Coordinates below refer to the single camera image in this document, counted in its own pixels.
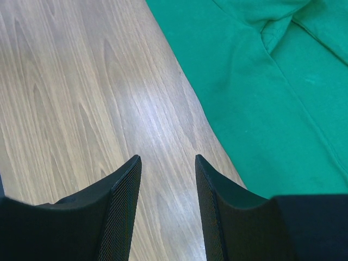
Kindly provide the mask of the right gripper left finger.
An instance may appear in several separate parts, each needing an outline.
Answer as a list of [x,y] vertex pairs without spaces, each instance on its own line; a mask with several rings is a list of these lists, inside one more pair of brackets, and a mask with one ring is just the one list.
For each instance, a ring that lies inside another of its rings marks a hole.
[[135,155],[54,204],[1,194],[1,260],[128,260],[141,170]]

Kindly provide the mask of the green t shirt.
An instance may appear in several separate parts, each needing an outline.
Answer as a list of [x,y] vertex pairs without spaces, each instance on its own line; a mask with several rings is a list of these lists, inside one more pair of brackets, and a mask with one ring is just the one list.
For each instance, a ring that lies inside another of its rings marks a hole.
[[148,1],[252,192],[347,193],[347,1]]

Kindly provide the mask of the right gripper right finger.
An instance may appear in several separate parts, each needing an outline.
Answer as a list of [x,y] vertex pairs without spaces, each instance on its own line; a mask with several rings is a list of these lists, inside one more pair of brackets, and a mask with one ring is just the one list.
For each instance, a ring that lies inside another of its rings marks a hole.
[[265,199],[202,155],[195,173],[208,260],[347,260],[347,195]]

